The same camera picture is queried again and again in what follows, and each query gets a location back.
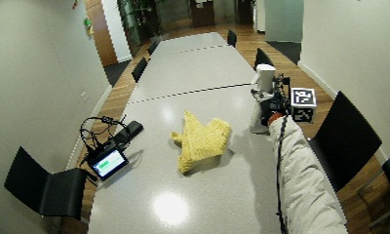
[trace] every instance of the white wall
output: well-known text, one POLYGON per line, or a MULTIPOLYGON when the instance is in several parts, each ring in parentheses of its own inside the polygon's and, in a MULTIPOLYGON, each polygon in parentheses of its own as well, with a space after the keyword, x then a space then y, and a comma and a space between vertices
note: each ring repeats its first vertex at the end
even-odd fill
POLYGON ((264 0, 256 1, 256 29, 260 32, 265 31, 265 9, 264 0))
POLYGON ((122 24, 118 1, 102 0, 110 36, 115 47, 118 61, 123 62, 132 59, 126 30, 122 24))
POLYGON ((390 157, 390 0, 307 0, 301 68, 330 96, 344 91, 390 157))
POLYGON ((304 0, 265 0, 265 40, 303 42, 304 0))
POLYGON ((50 172, 63 171, 82 122, 111 89, 79 4, 0 0, 0 234, 47 231, 4 187, 20 146, 50 172))

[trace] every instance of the yellow towel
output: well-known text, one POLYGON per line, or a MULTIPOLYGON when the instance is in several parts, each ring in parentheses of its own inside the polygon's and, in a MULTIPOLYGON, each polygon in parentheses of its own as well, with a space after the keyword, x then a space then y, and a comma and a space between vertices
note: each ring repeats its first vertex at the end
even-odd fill
POLYGON ((191 111, 186 111, 184 133, 171 134, 172 139, 183 144, 183 155, 179 158, 179 170, 183 174, 199 161, 224 153, 229 134, 228 122, 214 119, 204 126, 191 111))

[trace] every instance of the white table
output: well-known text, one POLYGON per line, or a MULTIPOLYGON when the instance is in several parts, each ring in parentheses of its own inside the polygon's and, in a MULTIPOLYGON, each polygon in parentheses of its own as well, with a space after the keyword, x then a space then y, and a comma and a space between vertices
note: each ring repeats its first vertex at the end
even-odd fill
POLYGON ((131 164, 98 188, 90 234, 280 232, 273 144, 249 131, 251 88, 128 105, 126 122, 138 120, 144 131, 126 150, 131 164), (178 170, 182 148, 171 139, 186 110, 203 124, 220 118, 233 129, 227 153, 190 176, 178 170))
POLYGON ((245 58, 231 46, 154 58, 128 103, 249 84, 255 74, 245 58))
POLYGON ((203 33, 162 41, 151 57, 227 45, 227 41, 218 32, 203 33))

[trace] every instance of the glass door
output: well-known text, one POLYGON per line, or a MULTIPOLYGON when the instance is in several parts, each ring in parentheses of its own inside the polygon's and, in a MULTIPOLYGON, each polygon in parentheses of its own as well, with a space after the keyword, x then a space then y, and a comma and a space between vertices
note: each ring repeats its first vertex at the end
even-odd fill
POLYGON ((131 1, 118 0, 118 5, 131 53, 135 56, 142 47, 139 22, 135 14, 131 14, 134 10, 131 1))

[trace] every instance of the black cable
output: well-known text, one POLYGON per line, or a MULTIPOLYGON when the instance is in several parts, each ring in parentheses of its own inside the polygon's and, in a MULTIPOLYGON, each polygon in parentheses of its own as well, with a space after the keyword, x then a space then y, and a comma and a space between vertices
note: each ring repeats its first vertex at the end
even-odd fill
POLYGON ((110 134, 110 138, 109 140, 111 140, 114 138, 114 135, 111 133, 111 127, 114 125, 122 125, 123 128, 126 129, 127 132, 127 143, 125 144, 119 144, 117 142, 117 145, 125 150, 130 144, 130 135, 131 135, 131 131, 128 130, 127 126, 125 125, 123 121, 127 118, 127 115, 125 116, 125 118, 122 119, 122 121, 117 121, 114 118, 109 117, 109 116, 103 116, 103 117, 89 117, 85 119, 83 123, 82 123, 82 127, 81 127, 81 135, 82 135, 82 140, 85 142, 85 145, 87 147, 87 154, 85 155, 85 159, 82 161, 82 164, 85 163, 85 161, 87 160, 89 155, 94 152, 94 150, 97 150, 99 147, 102 147, 105 144, 101 143, 101 141, 98 140, 97 136, 102 135, 103 133, 109 132, 110 134), (94 131, 90 131, 85 128, 85 124, 87 123, 89 120, 101 120, 105 124, 107 124, 107 128, 101 132, 101 133, 95 133, 94 131), (93 146, 87 143, 89 140, 93 140, 93 146))
POLYGON ((287 223, 284 218, 283 212, 283 203, 281 203, 281 185, 280 185, 280 171, 281 171, 281 161, 283 161, 283 144, 284 144, 284 137, 285 137, 285 129, 288 124, 288 115, 284 117, 284 124, 281 129, 281 136, 279 138, 279 151, 277 151, 277 172, 276 172, 276 184, 277 184, 277 209, 279 209, 279 220, 281 222, 281 231, 283 234, 288 233, 287 230, 287 223))

